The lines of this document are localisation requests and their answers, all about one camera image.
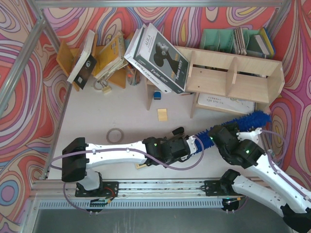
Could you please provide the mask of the blue microfiber duster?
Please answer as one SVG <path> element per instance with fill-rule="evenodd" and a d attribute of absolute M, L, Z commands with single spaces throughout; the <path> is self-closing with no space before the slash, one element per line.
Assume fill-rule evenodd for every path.
<path fill-rule="evenodd" d="M 263 127 L 268 122 L 271 122 L 270 115 L 266 114 L 265 112 L 261 110 L 258 110 L 258 111 L 254 111 L 253 113 L 243 115 L 241 117 L 234 118 L 230 121 L 224 122 L 221 125 L 228 126 L 230 131 L 247 132 L 250 129 L 256 129 L 259 127 Z M 204 149 L 208 149 L 214 145 L 212 140 L 208 136 L 208 132 L 212 128 L 213 127 L 210 127 L 209 129 L 205 129 L 196 134 L 196 136 L 202 141 Z"/>

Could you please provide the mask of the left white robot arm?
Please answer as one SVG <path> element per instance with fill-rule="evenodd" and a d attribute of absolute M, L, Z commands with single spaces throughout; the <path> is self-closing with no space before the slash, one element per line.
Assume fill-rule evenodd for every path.
<path fill-rule="evenodd" d="M 194 137 L 173 139 L 149 137 L 123 145 L 96 145 L 78 137 L 62 150 L 62 178 L 65 183 L 77 182 L 86 191 L 100 189 L 98 166 L 115 163 L 169 166 L 183 162 L 197 151 Z"/>

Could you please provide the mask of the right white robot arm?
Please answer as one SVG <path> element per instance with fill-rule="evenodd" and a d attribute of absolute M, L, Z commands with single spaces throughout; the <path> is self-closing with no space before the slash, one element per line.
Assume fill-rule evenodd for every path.
<path fill-rule="evenodd" d="M 236 193 L 256 200 L 275 211 L 294 231 L 307 233 L 311 229 L 311 192 L 280 169 L 258 145 L 262 132 L 262 128 L 240 132 L 236 123 L 210 129 L 208 136 L 227 163 L 255 173 L 269 185 L 261 186 L 228 169 L 217 187 L 226 195 Z"/>

